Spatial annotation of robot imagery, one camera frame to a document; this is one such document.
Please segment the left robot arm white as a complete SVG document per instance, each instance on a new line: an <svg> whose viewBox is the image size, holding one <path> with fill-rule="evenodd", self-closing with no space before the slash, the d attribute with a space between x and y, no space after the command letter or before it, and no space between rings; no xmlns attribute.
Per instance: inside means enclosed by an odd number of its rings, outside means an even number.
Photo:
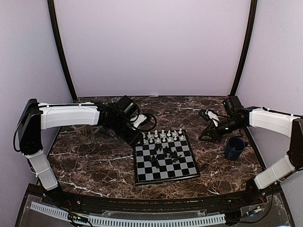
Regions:
<svg viewBox="0 0 303 227"><path fill-rule="evenodd" d="M50 166L44 151L44 131L67 126L102 126L112 130L130 146L142 140L140 125L147 119L138 105L128 96L114 103L48 104L29 99L13 136L13 147L24 155L48 198L56 206L67 202L65 193Z"/></svg>

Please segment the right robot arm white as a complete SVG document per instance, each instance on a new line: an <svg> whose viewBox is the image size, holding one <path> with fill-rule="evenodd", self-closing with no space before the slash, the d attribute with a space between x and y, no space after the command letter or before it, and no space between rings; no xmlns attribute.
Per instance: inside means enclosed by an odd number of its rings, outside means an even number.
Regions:
<svg viewBox="0 0 303 227"><path fill-rule="evenodd" d="M265 107L244 107L237 96L223 101L226 116L219 120L213 110L199 110L208 126L199 140L218 142L241 128L251 131L266 168L246 183L241 200L252 205L262 192L303 169L303 117Z"/></svg>

